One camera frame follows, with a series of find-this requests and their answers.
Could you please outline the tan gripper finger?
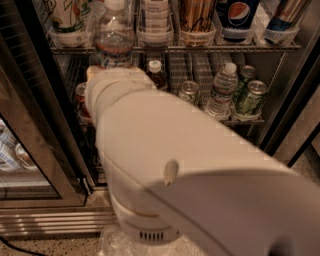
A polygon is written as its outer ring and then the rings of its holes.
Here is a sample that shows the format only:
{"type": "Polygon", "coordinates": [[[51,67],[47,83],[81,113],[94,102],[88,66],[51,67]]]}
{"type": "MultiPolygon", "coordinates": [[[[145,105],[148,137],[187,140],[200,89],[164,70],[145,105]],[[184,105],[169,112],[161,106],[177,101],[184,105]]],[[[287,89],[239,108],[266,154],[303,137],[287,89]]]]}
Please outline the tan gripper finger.
{"type": "Polygon", "coordinates": [[[96,65],[89,66],[87,71],[86,71],[86,78],[90,80],[93,78],[97,73],[102,71],[102,68],[96,65]]]}

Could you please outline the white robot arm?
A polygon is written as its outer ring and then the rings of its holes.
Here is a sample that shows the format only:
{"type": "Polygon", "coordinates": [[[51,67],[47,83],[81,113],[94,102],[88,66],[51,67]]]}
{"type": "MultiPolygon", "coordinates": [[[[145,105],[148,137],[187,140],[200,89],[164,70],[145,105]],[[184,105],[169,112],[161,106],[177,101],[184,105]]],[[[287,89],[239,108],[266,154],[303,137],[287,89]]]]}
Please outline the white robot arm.
{"type": "Polygon", "coordinates": [[[208,256],[320,256],[318,185],[137,67],[87,70],[85,105],[123,231],[208,256]]]}

